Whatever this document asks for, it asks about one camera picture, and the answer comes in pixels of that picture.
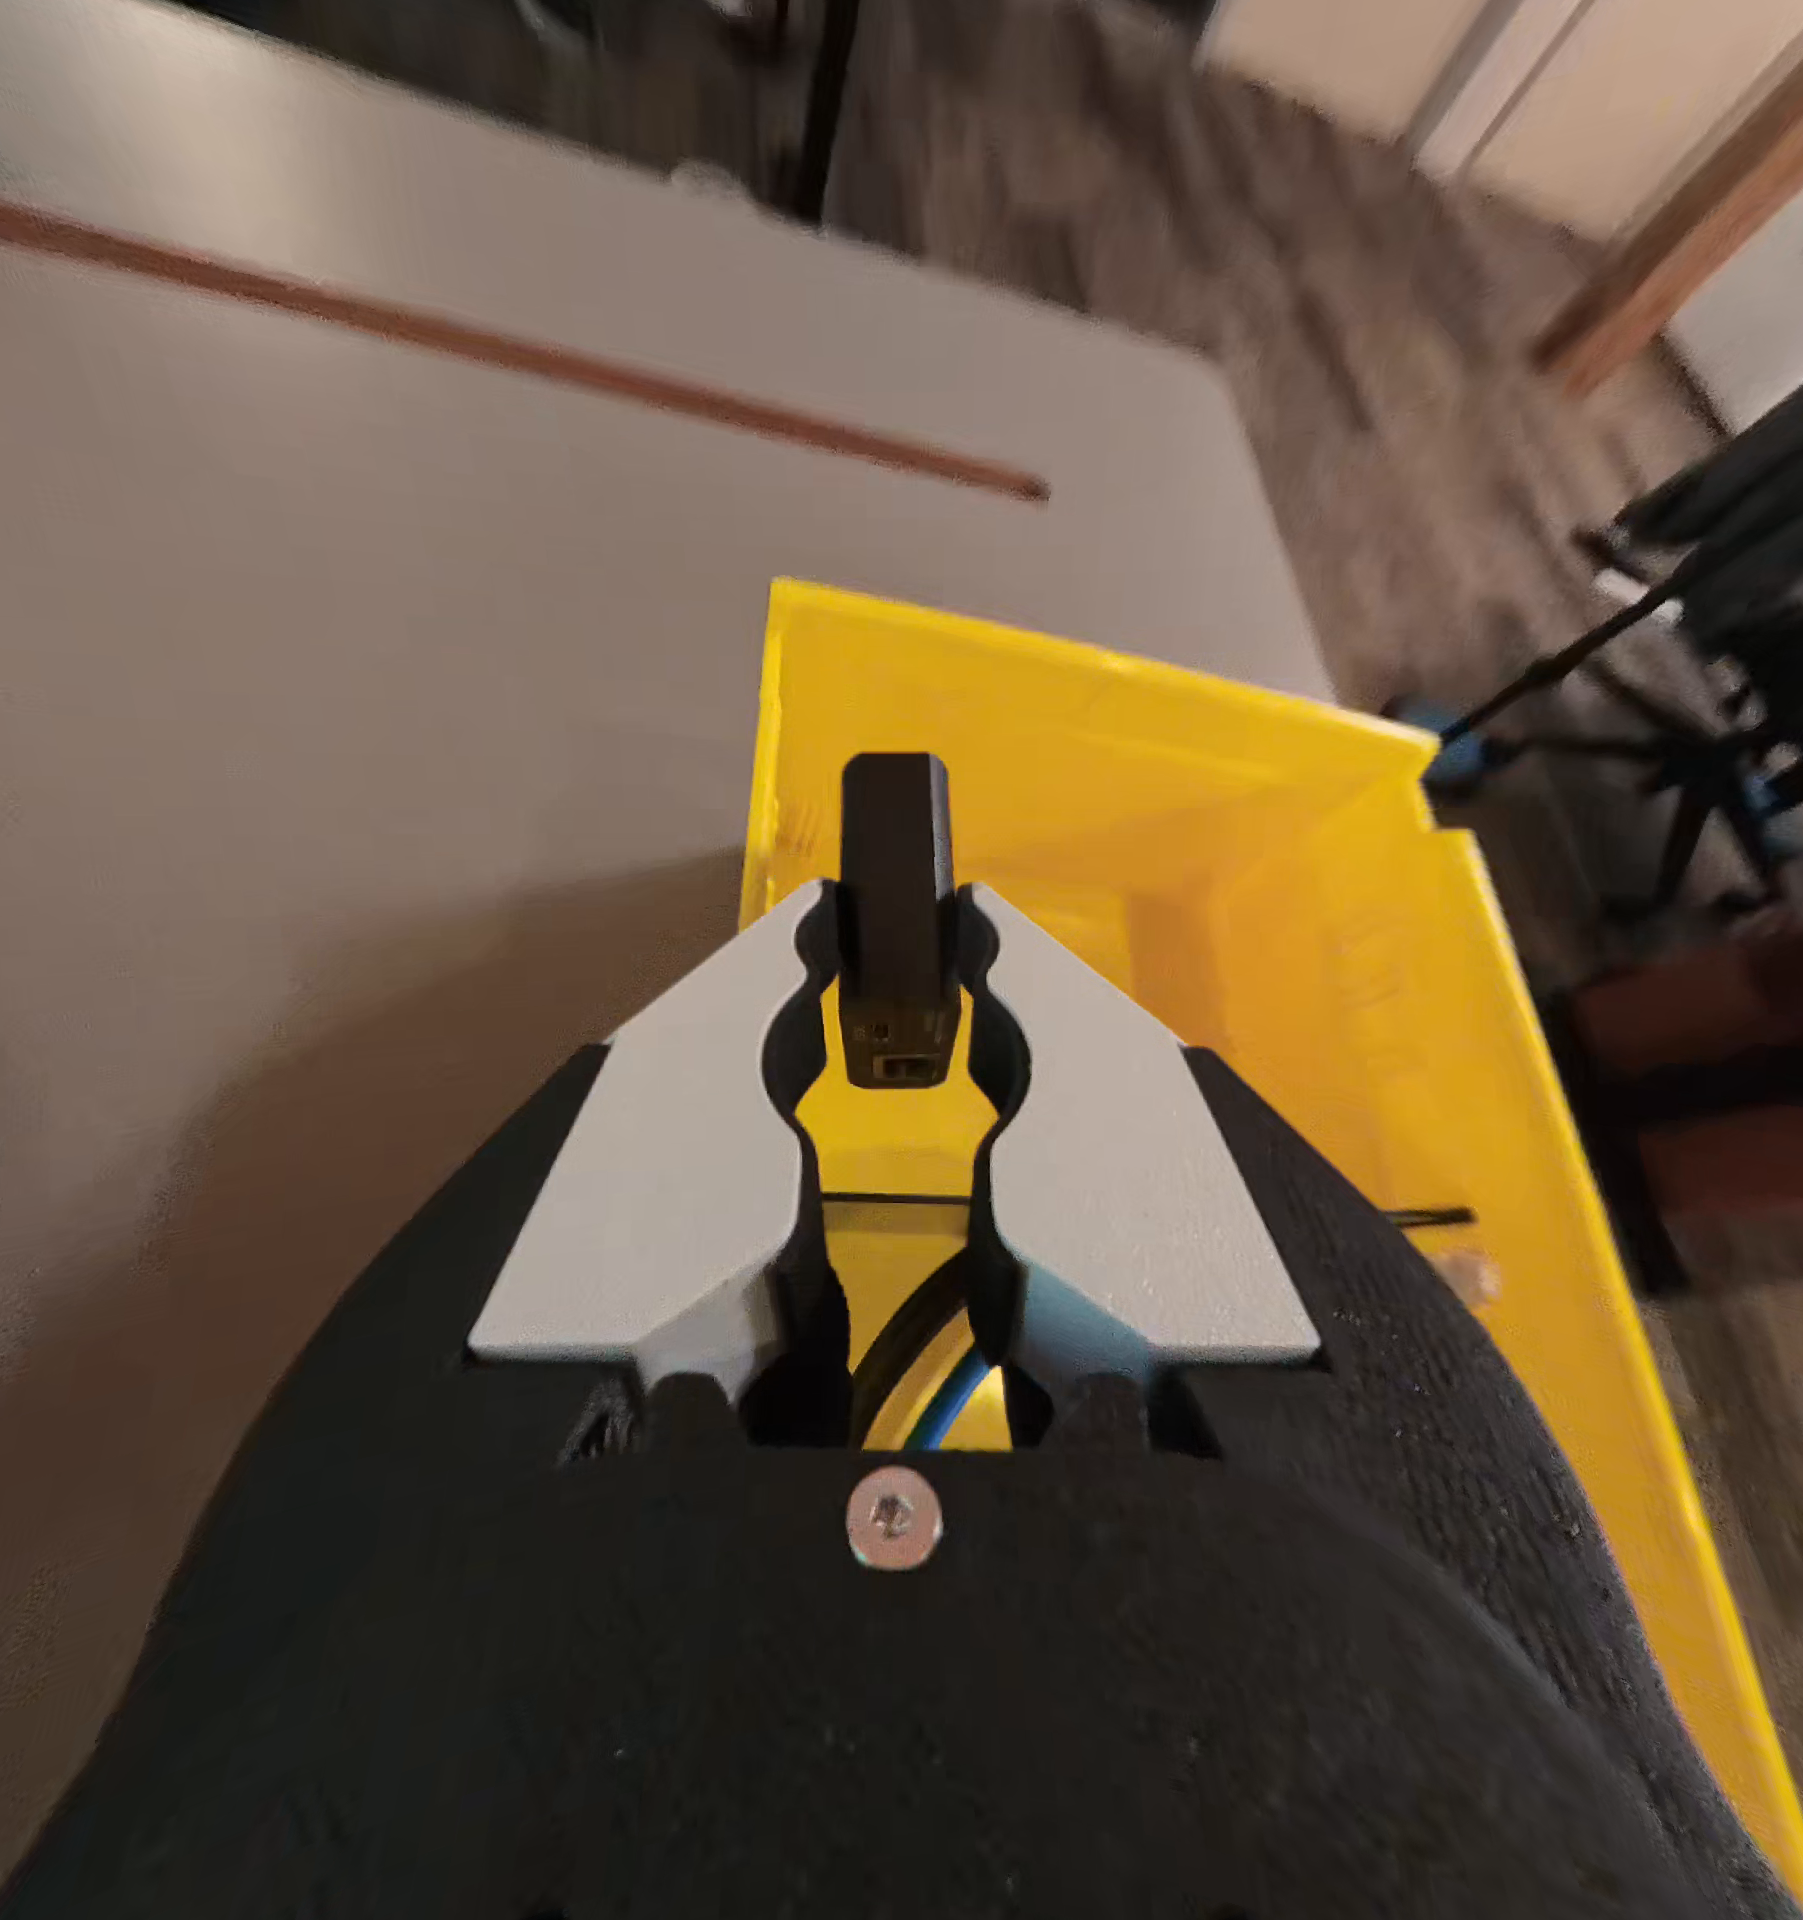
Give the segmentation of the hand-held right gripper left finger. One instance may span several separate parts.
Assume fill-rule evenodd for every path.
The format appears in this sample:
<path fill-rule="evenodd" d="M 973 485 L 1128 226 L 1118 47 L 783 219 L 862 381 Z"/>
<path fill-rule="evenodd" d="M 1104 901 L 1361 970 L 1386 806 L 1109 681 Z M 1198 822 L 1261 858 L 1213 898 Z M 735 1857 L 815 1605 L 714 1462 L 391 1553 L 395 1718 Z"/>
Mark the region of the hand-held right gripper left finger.
<path fill-rule="evenodd" d="M 471 1357 L 705 1375 L 760 1444 L 848 1436 L 848 1308 L 796 1117 L 836 970 L 836 891 L 800 882 L 611 1034 Z"/>

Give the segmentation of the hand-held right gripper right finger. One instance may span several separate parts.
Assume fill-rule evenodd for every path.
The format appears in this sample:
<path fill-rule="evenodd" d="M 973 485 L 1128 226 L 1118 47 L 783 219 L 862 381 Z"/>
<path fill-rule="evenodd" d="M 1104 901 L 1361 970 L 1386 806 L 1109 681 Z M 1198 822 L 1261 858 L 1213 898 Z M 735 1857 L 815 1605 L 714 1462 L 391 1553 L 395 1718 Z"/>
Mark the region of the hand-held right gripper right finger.
<path fill-rule="evenodd" d="M 1319 1331 L 1201 1089 L 1201 1049 L 1000 891 L 958 895 L 967 1080 L 991 1122 L 967 1192 L 967 1331 L 1012 1444 L 1112 1378 L 1304 1368 Z"/>

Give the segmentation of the large yellow plastic bin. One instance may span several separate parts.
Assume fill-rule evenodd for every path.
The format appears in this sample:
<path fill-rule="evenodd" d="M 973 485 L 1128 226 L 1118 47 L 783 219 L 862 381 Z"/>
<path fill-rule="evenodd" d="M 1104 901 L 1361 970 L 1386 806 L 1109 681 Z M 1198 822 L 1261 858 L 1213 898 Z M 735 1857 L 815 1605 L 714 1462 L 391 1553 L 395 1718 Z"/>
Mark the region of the large yellow plastic bin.
<path fill-rule="evenodd" d="M 1222 1055 L 1386 1213 L 1472 1213 L 1478 1308 L 1610 1538 L 1712 1781 L 1803 1905 L 1803 1811 L 1656 1357 L 1423 734 L 1152 660 L 769 588 L 738 924 L 836 877 L 841 770 L 929 751 L 954 874 Z"/>

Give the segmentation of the black ethernet adapter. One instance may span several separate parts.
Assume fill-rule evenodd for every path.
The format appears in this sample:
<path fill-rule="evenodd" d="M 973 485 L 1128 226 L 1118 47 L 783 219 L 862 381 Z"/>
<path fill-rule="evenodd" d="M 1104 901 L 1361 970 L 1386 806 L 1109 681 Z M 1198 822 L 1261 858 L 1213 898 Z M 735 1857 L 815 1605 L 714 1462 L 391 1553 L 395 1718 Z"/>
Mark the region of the black ethernet adapter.
<path fill-rule="evenodd" d="M 856 754 L 841 776 L 836 1021 L 865 1092 L 938 1089 L 958 1032 L 958 901 L 936 754 Z"/>

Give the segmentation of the thin black rod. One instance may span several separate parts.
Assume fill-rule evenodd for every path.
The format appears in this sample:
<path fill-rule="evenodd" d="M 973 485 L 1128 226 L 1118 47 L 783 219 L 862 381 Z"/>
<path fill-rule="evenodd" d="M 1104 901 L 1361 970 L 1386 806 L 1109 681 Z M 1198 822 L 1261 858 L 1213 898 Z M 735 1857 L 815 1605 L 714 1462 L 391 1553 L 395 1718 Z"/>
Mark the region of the thin black rod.
<path fill-rule="evenodd" d="M 821 1189 L 824 1207 L 936 1207 L 936 1210 L 967 1210 L 966 1192 L 893 1192 L 893 1189 Z M 1478 1225 L 1478 1213 L 1470 1207 L 1391 1207 L 1383 1210 L 1389 1222 L 1404 1231 L 1429 1231 L 1429 1228 L 1470 1228 Z"/>

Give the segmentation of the dark red box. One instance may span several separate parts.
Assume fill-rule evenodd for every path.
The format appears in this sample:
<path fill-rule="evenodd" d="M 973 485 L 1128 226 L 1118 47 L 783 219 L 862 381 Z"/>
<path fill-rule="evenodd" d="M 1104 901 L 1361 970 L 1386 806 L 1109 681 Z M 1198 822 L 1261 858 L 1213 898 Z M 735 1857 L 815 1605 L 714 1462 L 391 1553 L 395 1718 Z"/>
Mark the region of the dark red box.
<path fill-rule="evenodd" d="M 1803 928 L 1613 970 L 1540 1024 L 1636 1295 L 1692 1287 L 1674 1228 L 1803 1222 Z"/>

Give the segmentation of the black tripod stand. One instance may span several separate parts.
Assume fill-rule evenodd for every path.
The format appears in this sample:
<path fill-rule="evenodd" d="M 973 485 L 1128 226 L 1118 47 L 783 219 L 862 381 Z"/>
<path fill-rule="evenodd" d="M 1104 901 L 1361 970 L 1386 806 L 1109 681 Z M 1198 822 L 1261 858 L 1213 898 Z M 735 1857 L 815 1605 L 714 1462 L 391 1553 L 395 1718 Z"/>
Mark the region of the black tripod stand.
<path fill-rule="evenodd" d="M 1481 706 L 1419 718 L 1438 743 L 1420 776 L 1428 797 L 1472 798 L 1529 758 L 1613 763 L 1642 798 L 1668 797 L 1672 819 L 1650 885 L 1607 901 L 1610 922 L 1663 916 L 1711 822 L 1750 874 L 1711 916 L 1733 924 L 1778 906 L 1794 858 L 1782 819 L 1803 807 L 1803 386 L 1572 539 L 1630 594 Z M 1699 667 L 1729 675 L 1711 718 L 1601 663 L 1656 615 L 1672 615 L 1674 642 Z"/>

